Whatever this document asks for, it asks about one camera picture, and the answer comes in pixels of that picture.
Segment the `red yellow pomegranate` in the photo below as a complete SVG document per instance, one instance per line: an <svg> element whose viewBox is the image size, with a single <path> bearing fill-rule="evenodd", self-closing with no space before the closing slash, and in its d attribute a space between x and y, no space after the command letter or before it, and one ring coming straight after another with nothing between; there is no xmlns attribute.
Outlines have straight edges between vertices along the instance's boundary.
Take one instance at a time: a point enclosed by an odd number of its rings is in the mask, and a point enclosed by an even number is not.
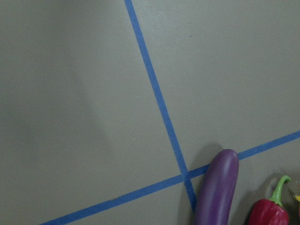
<svg viewBox="0 0 300 225"><path fill-rule="evenodd" d="M297 187L300 188L300 182L296 181ZM300 202L300 194L294 194L293 197Z"/></svg>

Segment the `purple eggplant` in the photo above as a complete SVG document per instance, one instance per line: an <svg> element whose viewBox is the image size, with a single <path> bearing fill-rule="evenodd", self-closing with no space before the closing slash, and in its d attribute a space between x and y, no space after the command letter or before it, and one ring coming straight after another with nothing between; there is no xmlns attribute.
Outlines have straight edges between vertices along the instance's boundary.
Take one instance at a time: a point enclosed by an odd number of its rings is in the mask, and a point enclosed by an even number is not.
<svg viewBox="0 0 300 225"><path fill-rule="evenodd" d="M213 158L197 198L195 225L228 224L238 171L239 159L234 150L222 150Z"/></svg>

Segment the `red chili pepper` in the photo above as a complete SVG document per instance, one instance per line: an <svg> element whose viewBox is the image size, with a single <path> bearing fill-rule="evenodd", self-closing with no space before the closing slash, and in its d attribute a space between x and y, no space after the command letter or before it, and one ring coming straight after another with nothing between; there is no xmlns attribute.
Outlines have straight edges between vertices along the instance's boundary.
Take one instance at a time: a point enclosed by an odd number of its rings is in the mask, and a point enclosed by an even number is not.
<svg viewBox="0 0 300 225"><path fill-rule="evenodd" d="M270 199L260 199L251 210L248 225L288 225L289 215L281 203L282 189L286 182L291 181L287 175L282 176Z"/></svg>

